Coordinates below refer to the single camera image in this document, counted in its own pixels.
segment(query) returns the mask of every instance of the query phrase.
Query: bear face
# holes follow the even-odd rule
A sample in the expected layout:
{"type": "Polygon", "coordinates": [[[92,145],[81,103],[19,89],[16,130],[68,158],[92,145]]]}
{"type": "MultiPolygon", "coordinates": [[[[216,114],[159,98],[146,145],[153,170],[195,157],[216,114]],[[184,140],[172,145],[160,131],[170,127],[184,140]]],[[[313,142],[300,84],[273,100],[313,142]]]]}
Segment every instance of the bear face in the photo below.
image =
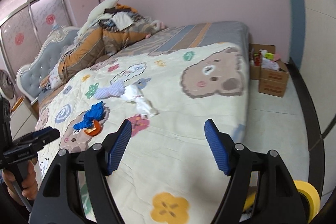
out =
{"type": "MultiPolygon", "coordinates": [[[[104,104],[103,107],[104,107],[103,119],[99,121],[101,126],[107,121],[110,115],[110,108],[104,106],[104,104]]],[[[89,148],[88,143],[91,141],[92,137],[90,137],[84,132],[86,128],[83,128],[79,131],[76,131],[74,129],[74,124],[81,122],[83,120],[85,113],[86,111],[82,112],[72,122],[70,122],[59,144],[59,149],[65,148],[69,151],[69,153],[77,153],[85,151],[89,148]]]]}
{"type": "Polygon", "coordinates": [[[235,47],[213,53],[183,71],[182,90],[190,98],[241,95],[244,80],[240,64],[241,54],[235,47]]]}

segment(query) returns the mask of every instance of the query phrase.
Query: window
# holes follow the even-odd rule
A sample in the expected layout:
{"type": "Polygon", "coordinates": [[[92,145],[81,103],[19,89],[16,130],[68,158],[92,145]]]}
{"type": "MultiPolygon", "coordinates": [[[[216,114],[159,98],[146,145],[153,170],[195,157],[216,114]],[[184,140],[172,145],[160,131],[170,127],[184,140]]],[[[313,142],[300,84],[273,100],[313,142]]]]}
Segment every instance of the window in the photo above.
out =
{"type": "Polygon", "coordinates": [[[71,25],[63,0],[0,0],[1,51],[13,81],[38,55],[54,22],[71,25]]]}

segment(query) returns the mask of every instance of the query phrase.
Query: white quilted blanket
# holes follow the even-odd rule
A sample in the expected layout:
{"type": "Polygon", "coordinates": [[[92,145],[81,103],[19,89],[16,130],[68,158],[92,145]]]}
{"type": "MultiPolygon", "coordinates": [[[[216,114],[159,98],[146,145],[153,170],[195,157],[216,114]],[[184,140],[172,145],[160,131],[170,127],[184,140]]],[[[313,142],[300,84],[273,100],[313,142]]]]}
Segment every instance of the white quilted blanket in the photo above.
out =
{"type": "MultiPolygon", "coordinates": [[[[129,119],[132,138],[118,170],[107,178],[125,223],[210,223],[228,178],[217,168],[204,122],[213,119],[221,132],[241,141],[247,99],[248,67],[232,43],[111,59],[77,73],[41,113],[37,129],[51,126],[61,132],[39,152],[42,175],[60,147],[85,150],[129,119]],[[118,79],[138,85],[159,114],[141,119],[134,104],[108,98],[102,132],[93,138],[75,132],[72,126],[100,101],[96,88],[118,79]]],[[[86,216],[95,220],[83,173],[80,186],[86,216]]]]}

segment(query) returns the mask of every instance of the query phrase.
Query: hand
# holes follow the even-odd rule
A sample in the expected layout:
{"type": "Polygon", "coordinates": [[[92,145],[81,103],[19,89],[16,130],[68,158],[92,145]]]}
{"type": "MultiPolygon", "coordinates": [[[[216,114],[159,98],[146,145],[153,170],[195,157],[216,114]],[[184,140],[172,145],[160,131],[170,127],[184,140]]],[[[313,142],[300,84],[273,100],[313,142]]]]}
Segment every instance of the hand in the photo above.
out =
{"type": "MultiPolygon", "coordinates": [[[[10,194],[10,196],[20,205],[24,205],[12,185],[12,182],[15,180],[13,173],[9,172],[8,170],[3,170],[2,178],[8,187],[8,193],[10,194]]],[[[29,200],[35,200],[38,188],[36,181],[36,172],[34,170],[34,165],[30,160],[28,162],[28,176],[22,182],[22,187],[24,188],[24,190],[22,191],[22,195],[29,200]]]]}

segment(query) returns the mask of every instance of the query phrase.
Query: blue wall trim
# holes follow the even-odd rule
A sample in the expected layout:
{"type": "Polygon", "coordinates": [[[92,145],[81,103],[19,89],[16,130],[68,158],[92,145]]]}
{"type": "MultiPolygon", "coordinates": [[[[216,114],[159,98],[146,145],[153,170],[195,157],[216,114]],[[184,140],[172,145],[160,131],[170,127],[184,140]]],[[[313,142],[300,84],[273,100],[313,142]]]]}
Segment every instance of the blue wall trim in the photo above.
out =
{"type": "Polygon", "coordinates": [[[292,10],[292,36],[290,46],[290,57],[300,69],[303,49],[305,46],[306,33],[306,10],[305,0],[291,0],[292,10]]]}

